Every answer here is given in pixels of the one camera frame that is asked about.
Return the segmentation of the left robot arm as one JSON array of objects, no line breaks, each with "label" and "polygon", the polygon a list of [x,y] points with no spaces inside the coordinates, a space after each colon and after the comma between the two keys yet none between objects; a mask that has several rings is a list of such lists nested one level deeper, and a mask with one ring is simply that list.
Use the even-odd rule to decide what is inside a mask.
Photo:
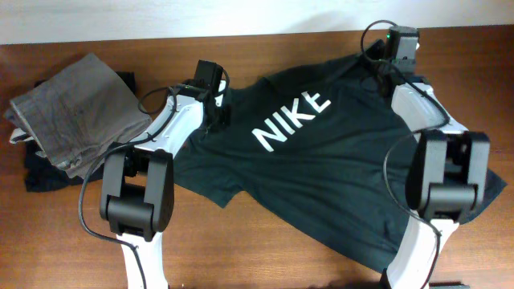
[{"label": "left robot arm", "polygon": [[130,288],[167,288],[162,233],[174,206],[173,159],[197,129],[227,125],[230,78],[201,60],[194,77],[166,87],[165,102],[147,129],[115,144],[104,161],[100,216],[122,247]]}]

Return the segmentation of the black Nike t-shirt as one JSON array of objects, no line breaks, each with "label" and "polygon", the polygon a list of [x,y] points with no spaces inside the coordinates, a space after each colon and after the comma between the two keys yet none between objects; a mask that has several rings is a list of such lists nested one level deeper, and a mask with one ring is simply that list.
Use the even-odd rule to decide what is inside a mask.
[{"label": "black Nike t-shirt", "polygon": [[237,193],[374,270],[397,254],[417,146],[355,55],[230,89],[230,125],[192,134],[175,182],[226,206]]}]

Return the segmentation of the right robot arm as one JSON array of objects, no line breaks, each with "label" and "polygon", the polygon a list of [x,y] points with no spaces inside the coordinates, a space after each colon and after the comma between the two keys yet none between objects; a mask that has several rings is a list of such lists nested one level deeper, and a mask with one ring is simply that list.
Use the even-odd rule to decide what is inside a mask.
[{"label": "right robot arm", "polygon": [[414,74],[419,32],[392,22],[376,56],[363,58],[385,76],[391,108],[418,145],[406,179],[409,220],[394,260],[382,272],[382,288],[430,287],[430,277],[449,237],[478,209],[485,190],[490,140],[457,122]]}]

